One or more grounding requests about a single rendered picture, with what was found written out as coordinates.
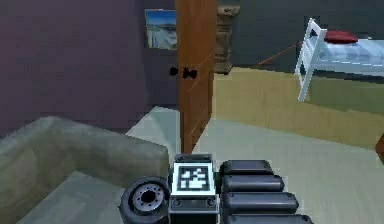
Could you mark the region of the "brown carved wooden cabinet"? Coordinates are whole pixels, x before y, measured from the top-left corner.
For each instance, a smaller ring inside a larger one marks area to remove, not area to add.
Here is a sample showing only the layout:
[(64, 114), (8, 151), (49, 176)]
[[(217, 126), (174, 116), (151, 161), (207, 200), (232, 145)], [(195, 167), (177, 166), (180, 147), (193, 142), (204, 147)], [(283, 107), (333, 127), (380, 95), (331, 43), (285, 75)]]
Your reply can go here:
[(239, 5), (222, 5), (217, 9), (215, 67), (217, 74), (228, 75), (232, 69), (232, 21), (240, 12)]

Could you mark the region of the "brown wooden room door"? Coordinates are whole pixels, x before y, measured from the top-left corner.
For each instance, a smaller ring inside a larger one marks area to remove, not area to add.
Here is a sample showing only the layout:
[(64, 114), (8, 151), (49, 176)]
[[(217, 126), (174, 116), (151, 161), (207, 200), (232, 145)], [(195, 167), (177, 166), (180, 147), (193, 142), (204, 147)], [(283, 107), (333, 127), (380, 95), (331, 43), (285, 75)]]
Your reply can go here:
[(212, 114), (218, 0), (175, 0), (177, 68), (197, 70), (196, 79), (178, 76), (181, 152), (190, 154)]

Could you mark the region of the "grey-green sofa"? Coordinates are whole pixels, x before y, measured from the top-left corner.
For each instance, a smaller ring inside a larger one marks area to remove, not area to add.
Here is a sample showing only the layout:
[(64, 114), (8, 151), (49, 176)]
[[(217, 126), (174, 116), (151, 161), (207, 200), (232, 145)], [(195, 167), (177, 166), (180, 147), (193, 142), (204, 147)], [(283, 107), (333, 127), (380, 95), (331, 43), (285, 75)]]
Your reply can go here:
[(0, 224), (123, 224), (125, 188), (168, 169), (162, 145), (40, 118), (0, 139)]

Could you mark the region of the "framed landscape picture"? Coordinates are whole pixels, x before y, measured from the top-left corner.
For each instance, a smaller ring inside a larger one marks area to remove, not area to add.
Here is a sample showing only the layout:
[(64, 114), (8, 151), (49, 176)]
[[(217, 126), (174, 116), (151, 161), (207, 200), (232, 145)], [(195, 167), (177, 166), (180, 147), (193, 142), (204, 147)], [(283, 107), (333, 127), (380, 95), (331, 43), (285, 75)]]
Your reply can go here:
[(146, 9), (145, 26), (149, 48), (177, 49), (175, 10)]

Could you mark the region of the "red pillow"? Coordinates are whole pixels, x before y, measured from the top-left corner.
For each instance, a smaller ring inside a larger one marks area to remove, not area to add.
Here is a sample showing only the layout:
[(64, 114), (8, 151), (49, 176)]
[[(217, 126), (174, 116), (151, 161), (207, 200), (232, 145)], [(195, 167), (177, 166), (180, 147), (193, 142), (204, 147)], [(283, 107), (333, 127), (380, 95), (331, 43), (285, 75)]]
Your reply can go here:
[(350, 44), (356, 43), (358, 38), (352, 33), (339, 30), (328, 30), (324, 41), (332, 44)]

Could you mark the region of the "white framed bed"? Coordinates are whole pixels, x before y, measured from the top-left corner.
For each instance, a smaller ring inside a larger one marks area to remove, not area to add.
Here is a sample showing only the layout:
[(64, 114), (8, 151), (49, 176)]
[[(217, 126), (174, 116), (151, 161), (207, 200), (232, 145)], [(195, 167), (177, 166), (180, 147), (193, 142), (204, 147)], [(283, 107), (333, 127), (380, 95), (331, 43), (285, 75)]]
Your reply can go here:
[(325, 41), (329, 33), (314, 18), (309, 19), (294, 70), (300, 84), (300, 102), (305, 100), (315, 70), (384, 77), (384, 40), (335, 44)]

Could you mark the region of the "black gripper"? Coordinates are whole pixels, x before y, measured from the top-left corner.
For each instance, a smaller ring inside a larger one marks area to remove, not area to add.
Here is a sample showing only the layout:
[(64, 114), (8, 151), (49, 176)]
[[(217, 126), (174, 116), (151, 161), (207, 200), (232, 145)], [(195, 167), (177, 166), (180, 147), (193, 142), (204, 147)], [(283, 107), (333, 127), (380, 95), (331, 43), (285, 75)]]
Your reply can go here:
[(119, 212), (124, 224), (168, 224), (170, 191), (163, 177), (142, 177), (122, 194)]

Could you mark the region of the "brown wooden furniture corner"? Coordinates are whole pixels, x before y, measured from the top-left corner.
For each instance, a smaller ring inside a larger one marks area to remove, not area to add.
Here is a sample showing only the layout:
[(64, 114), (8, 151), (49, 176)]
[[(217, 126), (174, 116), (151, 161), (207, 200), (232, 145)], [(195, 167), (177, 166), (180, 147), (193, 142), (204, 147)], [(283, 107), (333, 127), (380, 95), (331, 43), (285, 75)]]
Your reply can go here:
[(380, 139), (376, 143), (375, 152), (377, 153), (380, 161), (384, 165), (384, 133), (381, 135)]

